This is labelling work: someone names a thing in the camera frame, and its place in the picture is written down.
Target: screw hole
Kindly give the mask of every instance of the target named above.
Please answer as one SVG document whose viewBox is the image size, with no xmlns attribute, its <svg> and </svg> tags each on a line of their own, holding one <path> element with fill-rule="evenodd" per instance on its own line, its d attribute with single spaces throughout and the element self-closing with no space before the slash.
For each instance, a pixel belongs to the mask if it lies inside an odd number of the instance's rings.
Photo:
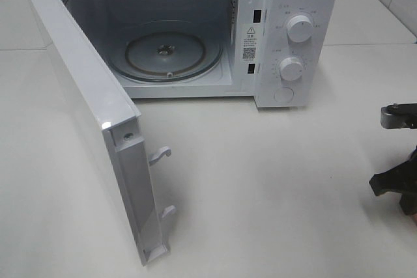
<svg viewBox="0 0 417 278">
<path fill-rule="evenodd" d="M 127 133 L 126 135 L 123 136 L 123 139 L 125 141 L 129 141 L 133 138 L 133 133 Z"/>
</svg>

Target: control panel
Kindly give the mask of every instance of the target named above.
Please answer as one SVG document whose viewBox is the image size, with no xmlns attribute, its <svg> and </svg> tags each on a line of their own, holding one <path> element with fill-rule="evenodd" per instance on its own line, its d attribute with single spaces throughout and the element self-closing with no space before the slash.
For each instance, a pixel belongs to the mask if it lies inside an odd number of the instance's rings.
<svg viewBox="0 0 417 278">
<path fill-rule="evenodd" d="M 258 107 L 306 105 L 334 0 L 272 0 Z"/>
</svg>

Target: rectangular slot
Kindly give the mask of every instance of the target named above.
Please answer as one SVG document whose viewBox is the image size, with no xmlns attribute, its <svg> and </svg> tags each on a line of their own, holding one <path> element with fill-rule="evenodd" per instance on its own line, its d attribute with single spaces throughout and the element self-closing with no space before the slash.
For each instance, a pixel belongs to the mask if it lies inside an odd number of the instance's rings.
<svg viewBox="0 0 417 278">
<path fill-rule="evenodd" d="M 248 74 L 255 73 L 255 63 L 248 64 Z"/>
<path fill-rule="evenodd" d="M 262 10 L 254 10 L 253 11 L 253 22 L 260 23 L 262 18 Z"/>
</svg>

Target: microwave door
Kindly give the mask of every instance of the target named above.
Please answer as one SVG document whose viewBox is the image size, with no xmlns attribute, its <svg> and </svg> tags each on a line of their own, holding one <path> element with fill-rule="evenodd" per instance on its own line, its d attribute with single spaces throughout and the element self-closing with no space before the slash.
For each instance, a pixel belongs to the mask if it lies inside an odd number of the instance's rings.
<svg viewBox="0 0 417 278">
<path fill-rule="evenodd" d="M 113 200 L 122 199 L 145 265 L 167 252 L 160 220 L 175 208 L 157 214 L 149 162 L 152 165 L 170 150 L 161 148 L 148 157 L 139 111 L 63 2 L 30 2 L 70 113 L 105 183 L 113 183 Z"/>
</svg>

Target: power knob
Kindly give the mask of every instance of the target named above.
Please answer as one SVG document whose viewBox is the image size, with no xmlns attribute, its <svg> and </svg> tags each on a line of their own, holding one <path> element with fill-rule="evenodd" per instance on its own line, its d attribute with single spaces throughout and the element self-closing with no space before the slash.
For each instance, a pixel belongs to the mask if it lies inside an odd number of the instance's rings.
<svg viewBox="0 0 417 278">
<path fill-rule="evenodd" d="M 304 14 L 293 16 L 288 21 L 287 32 L 293 42 L 305 42 L 313 34 L 313 22 Z"/>
<path fill-rule="evenodd" d="M 302 65 L 302 61 L 299 58 L 289 57 L 282 60 L 278 68 L 283 80 L 295 81 L 301 77 L 304 65 Z"/>
</svg>

